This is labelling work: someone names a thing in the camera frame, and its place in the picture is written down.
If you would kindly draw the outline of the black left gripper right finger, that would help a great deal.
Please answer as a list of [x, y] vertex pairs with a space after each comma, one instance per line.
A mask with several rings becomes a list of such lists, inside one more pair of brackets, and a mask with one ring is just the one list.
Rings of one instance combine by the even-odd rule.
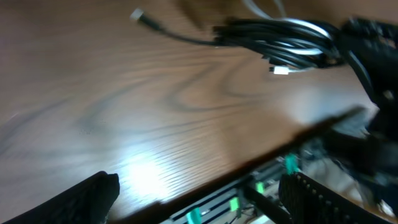
[[298, 172], [281, 176], [279, 200], [294, 223], [390, 224]]

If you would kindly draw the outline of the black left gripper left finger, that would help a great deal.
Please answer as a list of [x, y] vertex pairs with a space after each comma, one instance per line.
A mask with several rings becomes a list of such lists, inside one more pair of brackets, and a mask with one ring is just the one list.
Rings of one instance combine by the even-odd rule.
[[119, 193], [119, 176], [100, 171], [4, 224], [106, 223]]

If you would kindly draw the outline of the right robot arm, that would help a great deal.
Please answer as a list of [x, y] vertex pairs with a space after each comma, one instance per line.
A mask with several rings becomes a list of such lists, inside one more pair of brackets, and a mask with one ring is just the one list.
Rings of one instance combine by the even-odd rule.
[[326, 30], [378, 111], [365, 138], [332, 131], [323, 145], [341, 170], [369, 190], [371, 203], [386, 202], [397, 213], [397, 25], [354, 18]]

